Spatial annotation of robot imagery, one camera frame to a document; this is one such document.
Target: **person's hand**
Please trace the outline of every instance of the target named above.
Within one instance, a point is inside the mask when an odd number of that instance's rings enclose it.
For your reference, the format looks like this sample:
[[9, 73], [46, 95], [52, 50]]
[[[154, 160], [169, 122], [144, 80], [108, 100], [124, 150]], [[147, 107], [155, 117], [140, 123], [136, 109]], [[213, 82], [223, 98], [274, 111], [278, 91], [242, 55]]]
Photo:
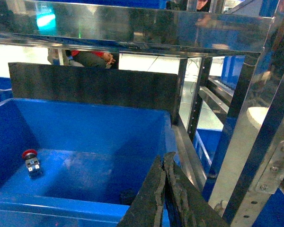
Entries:
[[115, 63], [115, 59], [111, 53], [104, 53], [101, 58], [109, 65]]
[[195, 25], [200, 26], [200, 27], [206, 27], [210, 20], [211, 20], [211, 17], [209, 15], [205, 15], [203, 19], [198, 19]]

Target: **dark pants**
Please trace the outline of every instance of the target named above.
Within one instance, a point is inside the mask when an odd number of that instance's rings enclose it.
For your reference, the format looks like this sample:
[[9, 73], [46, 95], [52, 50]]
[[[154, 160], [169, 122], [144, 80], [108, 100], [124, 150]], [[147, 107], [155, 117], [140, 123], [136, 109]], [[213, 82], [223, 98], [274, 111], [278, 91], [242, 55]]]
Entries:
[[106, 68], [106, 62], [91, 52], [80, 51], [80, 53], [74, 56], [73, 59], [85, 67]]

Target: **black plastic panel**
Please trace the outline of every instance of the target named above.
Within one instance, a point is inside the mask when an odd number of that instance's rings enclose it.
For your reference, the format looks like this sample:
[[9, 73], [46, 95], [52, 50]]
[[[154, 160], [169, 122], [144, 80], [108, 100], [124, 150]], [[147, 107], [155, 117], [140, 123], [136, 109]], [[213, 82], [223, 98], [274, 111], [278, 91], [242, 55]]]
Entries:
[[9, 63], [9, 71], [17, 98], [140, 107], [171, 115], [177, 98], [175, 74], [30, 63]]

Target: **stainless steel shelf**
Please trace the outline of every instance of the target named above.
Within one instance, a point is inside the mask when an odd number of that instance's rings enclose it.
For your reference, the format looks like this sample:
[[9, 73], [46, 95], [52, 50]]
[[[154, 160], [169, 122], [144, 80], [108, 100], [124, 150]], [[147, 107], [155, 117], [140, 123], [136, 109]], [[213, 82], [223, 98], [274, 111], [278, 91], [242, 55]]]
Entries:
[[262, 52], [272, 22], [267, 17], [3, 0], [0, 43], [218, 56]]

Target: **cable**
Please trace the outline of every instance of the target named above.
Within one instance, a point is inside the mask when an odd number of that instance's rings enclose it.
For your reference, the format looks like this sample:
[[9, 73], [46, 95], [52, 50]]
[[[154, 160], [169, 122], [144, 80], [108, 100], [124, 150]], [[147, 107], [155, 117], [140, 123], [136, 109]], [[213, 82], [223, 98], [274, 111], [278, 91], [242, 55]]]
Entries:
[[151, 64], [151, 66], [155, 63], [155, 61], [158, 59], [159, 56], [156, 57], [156, 59], [153, 61], [153, 63]]

